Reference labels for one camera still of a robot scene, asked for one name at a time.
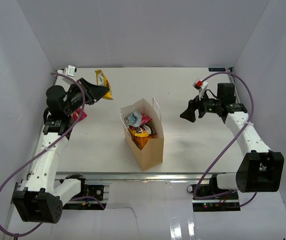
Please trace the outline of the small yellow snack packet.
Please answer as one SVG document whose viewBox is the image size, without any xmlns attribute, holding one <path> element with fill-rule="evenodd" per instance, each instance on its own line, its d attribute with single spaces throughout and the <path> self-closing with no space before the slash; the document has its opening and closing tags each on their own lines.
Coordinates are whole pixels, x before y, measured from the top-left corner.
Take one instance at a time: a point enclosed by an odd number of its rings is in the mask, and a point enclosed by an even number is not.
<svg viewBox="0 0 286 240">
<path fill-rule="evenodd" d="M 96 74 L 96 82 L 98 86 L 103 86 L 103 87 L 108 87 L 109 90 L 108 92 L 103 96 L 103 99 L 106 100 L 113 100 L 112 97 L 112 88 L 110 86 L 110 83 L 107 79 L 107 77 L 105 76 L 105 74 L 103 73 L 103 71 L 101 69 L 96 70 L 95 71 Z"/>
</svg>

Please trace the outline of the magenta small snack packet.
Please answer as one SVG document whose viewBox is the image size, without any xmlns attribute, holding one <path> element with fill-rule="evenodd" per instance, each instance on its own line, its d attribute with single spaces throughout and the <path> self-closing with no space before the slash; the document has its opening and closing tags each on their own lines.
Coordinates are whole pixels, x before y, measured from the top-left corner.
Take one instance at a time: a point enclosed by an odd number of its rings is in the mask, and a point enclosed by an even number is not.
<svg viewBox="0 0 286 240">
<path fill-rule="evenodd" d="M 87 114 L 82 111 L 81 108 L 78 108 L 72 115 L 73 120 L 76 121 L 77 119 L 79 119 L 79 121 L 82 121 L 83 119 L 85 119 L 87 117 Z"/>
</svg>

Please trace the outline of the small blue silver packet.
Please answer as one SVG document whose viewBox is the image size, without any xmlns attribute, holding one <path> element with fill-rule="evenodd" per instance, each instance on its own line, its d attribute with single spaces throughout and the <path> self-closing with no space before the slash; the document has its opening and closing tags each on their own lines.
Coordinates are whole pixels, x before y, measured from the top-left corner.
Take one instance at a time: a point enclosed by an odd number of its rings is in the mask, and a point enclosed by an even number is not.
<svg viewBox="0 0 286 240">
<path fill-rule="evenodd" d="M 141 125 L 142 115 L 138 110 L 135 110 L 132 113 L 130 113 L 129 116 L 124 118 L 124 122 L 127 126 L 137 128 Z"/>
</svg>

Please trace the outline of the dark brown M&M's packet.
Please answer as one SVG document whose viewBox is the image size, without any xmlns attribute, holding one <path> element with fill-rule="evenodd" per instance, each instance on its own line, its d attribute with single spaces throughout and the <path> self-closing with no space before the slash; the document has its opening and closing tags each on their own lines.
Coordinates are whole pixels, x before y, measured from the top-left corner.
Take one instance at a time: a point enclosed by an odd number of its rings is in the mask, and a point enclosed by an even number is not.
<svg viewBox="0 0 286 240">
<path fill-rule="evenodd" d="M 142 127 L 145 129 L 149 136 L 157 135 L 156 129 L 150 123 L 147 122 L 146 124 L 143 124 Z"/>
</svg>

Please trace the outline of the yellow M&M's packet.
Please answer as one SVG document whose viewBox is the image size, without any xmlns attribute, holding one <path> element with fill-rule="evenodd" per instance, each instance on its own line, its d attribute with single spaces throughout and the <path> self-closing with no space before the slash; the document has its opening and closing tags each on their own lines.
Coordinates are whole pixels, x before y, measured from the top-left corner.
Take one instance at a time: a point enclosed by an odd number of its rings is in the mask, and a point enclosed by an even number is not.
<svg viewBox="0 0 286 240">
<path fill-rule="evenodd" d="M 133 127 L 133 126 L 130 126 L 129 127 L 129 132 L 135 136 L 135 137 L 139 137 L 139 138 L 144 138 L 144 137 L 148 137 L 149 136 L 149 133 L 147 130 L 145 130 L 144 127 Z"/>
</svg>

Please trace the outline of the pink candy packet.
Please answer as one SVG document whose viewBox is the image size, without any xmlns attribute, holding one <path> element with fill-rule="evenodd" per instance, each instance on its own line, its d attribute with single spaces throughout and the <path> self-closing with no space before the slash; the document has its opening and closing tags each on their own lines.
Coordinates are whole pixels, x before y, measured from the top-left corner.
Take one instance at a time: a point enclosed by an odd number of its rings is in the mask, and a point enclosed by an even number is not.
<svg viewBox="0 0 286 240">
<path fill-rule="evenodd" d="M 150 118 L 148 115 L 143 114 L 143 113 L 141 114 L 141 125 L 144 125 L 151 120 L 152 120 L 152 118 Z"/>
</svg>

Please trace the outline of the orange yellow snack multipack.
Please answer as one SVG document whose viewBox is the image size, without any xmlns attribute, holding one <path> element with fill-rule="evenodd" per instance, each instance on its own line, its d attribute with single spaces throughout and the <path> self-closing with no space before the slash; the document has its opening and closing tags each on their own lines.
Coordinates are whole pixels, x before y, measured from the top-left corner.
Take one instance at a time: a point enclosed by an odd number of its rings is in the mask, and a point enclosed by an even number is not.
<svg viewBox="0 0 286 240">
<path fill-rule="evenodd" d="M 147 136 L 147 137 L 133 136 L 132 140 L 135 143 L 135 145 L 139 148 L 139 150 L 142 150 L 146 146 L 147 142 L 153 138 L 154 138 L 154 136 Z"/>
</svg>

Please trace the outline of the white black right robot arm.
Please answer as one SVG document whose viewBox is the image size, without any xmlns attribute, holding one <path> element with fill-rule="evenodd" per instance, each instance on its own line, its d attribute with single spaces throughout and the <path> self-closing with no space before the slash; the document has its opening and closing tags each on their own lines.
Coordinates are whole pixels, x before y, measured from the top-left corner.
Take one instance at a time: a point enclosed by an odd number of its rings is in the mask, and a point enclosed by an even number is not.
<svg viewBox="0 0 286 240">
<path fill-rule="evenodd" d="M 198 80 L 194 87 L 199 94 L 188 102 L 180 117 L 195 122 L 196 118 L 202 118 L 206 113 L 218 115 L 237 138 L 243 155 L 235 173 L 219 173 L 211 178 L 213 184 L 208 187 L 209 195 L 221 199 L 227 190 L 242 193 L 278 191 L 284 157 L 280 152 L 272 151 L 249 122 L 247 109 L 236 102 L 234 84 L 219 83 L 214 98 L 208 97 L 206 82 Z"/>
</svg>

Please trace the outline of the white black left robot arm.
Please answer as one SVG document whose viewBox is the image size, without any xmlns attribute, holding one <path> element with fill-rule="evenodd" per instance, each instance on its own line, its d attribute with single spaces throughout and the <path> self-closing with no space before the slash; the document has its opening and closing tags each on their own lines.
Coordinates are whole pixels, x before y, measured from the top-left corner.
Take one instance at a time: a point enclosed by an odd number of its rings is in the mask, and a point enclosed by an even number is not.
<svg viewBox="0 0 286 240">
<path fill-rule="evenodd" d="M 75 122 L 72 115 L 82 104 L 93 105 L 109 88 L 94 85 L 83 78 L 65 90 L 54 85 L 46 91 L 47 108 L 44 112 L 44 154 L 37 158 L 27 183 L 16 191 L 13 203 L 24 222 L 57 223 L 63 206 L 71 199 L 84 199 L 88 193 L 85 177 L 73 174 L 54 186 L 62 153 L 69 142 L 69 128 Z"/>
</svg>

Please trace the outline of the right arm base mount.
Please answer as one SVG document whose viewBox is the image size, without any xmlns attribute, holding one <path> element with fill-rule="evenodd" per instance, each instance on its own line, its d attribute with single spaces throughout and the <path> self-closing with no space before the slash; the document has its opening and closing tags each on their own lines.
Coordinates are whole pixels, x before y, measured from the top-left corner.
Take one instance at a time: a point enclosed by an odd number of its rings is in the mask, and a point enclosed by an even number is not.
<svg viewBox="0 0 286 240">
<path fill-rule="evenodd" d="M 204 212 L 228 212 L 240 211 L 240 202 L 237 192 L 209 198 L 209 195 L 223 193 L 225 190 L 214 189 L 209 184 L 202 185 L 196 192 L 196 199 L 193 196 L 196 184 L 190 184 L 187 192 L 192 195 L 192 207 L 194 213 Z"/>
</svg>

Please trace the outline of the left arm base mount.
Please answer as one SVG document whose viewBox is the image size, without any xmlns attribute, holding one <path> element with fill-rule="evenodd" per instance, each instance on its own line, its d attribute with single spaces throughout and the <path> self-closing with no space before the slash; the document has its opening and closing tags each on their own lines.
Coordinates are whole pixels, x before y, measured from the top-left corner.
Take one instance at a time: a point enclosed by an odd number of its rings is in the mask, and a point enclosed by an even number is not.
<svg viewBox="0 0 286 240">
<path fill-rule="evenodd" d="M 102 201 L 104 197 L 104 186 L 85 184 L 85 196 L 94 197 L 97 200 Z"/>
</svg>

